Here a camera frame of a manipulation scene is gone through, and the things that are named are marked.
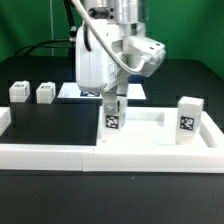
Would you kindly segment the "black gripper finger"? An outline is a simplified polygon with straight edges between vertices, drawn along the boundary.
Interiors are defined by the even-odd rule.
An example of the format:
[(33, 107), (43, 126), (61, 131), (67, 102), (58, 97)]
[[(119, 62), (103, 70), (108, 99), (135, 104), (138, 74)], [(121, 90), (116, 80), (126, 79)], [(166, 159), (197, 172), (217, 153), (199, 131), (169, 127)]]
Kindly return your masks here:
[(117, 113), (117, 103), (105, 102), (104, 103), (104, 113), (107, 115), (115, 115)]

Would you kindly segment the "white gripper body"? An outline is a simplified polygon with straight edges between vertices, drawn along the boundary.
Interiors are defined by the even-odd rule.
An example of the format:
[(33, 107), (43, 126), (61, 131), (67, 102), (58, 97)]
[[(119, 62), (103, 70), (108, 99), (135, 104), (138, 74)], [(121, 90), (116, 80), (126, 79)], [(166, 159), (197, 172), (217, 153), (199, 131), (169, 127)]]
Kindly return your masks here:
[[(125, 62), (119, 26), (106, 22), (96, 22), (95, 26), (107, 46)], [(81, 26), (76, 40), (76, 82), (81, 91), (106, 92), (124, 81), (128, 73), (110, 58), (90, 29), (87, 29), (87, 40), (90, 51), (84, 44), (84, 27)]]

